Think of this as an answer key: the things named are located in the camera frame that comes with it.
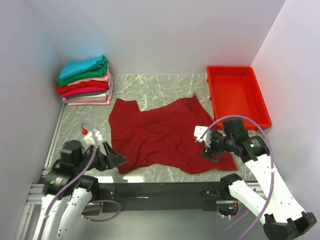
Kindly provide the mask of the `dark red t-shirt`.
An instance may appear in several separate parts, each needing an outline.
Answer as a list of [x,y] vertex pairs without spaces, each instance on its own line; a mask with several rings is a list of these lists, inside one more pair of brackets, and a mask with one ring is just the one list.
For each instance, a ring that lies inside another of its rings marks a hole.
[[218,162],[201,156],[204,145],[196,142],[194,130],[212,122],[196,95],[146,111],[141,111],[135,100],[116,99],[109,115],[111,144],[128,159],[118,167],[119,173],[127,174],[153,164],[179,168],[188,174],[213,169],[236,171],[230,153],[224,153]]

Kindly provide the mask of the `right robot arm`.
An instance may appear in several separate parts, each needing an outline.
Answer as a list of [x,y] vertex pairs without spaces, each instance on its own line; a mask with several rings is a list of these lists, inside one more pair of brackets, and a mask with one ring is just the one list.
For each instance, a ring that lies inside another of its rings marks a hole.
[[203,157],[216,161],[224,153],[233,153],[241,158],[259,184],[263,196],[250,188],[236,173],[220,180],[219,193],[222,198],[241,202],[260,222],[269,240],[294,240],[308,232],[317,219],[306,212],[291,194],[279,174],[266,135],[250,136],[245,129],[244,116],[231,115],[220,119],[224,134],[209,127],[196,126],[194,137],[204,143]]

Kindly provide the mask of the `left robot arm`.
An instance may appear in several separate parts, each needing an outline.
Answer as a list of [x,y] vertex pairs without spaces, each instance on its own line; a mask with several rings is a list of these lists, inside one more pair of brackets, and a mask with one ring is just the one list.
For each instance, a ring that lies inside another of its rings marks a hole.
[[86,175],[87,170],[105,171],[117,168],[128,159],[114,151],[105,141],[105,154],[95,144],[87,149],[78,140],[67,141],[60,158],[55,161],[51,171],[44,178],[41,211],[33,235],[34,240],[68,240],[78,220],[84,217],[88,205],[102,209],[104,203],[117,206],[114,193],[105,199],[96,177]]

